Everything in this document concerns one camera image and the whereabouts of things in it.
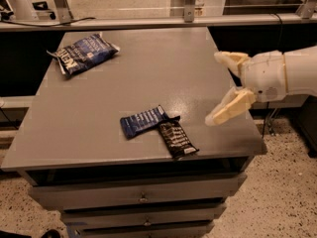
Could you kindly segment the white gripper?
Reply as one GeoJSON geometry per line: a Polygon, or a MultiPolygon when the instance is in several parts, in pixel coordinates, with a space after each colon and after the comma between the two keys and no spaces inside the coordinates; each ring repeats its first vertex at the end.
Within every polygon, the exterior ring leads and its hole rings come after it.
{"type": "Polygon", "coordinates": [[[257,54],[216,52],[216,62],[241,77],[244,87],[233,86],[205,117],[207,126],[221,125],[248,111],[257,102],[282,100],[286,96],[283,54],[279,51],[257,54]]]}

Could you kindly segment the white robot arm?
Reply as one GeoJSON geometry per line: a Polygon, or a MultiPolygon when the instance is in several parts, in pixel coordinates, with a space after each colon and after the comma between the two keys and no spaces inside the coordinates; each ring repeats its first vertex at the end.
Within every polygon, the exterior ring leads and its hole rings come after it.
{"type": "Polygon", "coordinates": [[[217,52],[216,62],[241,81],[205,117],[207,126],[217,126],[249,110],[255,102],[273,102],[287,95],[317,96],[317,47],[290,52],[271,51],[252,58],[245,53],[217,52]]]}

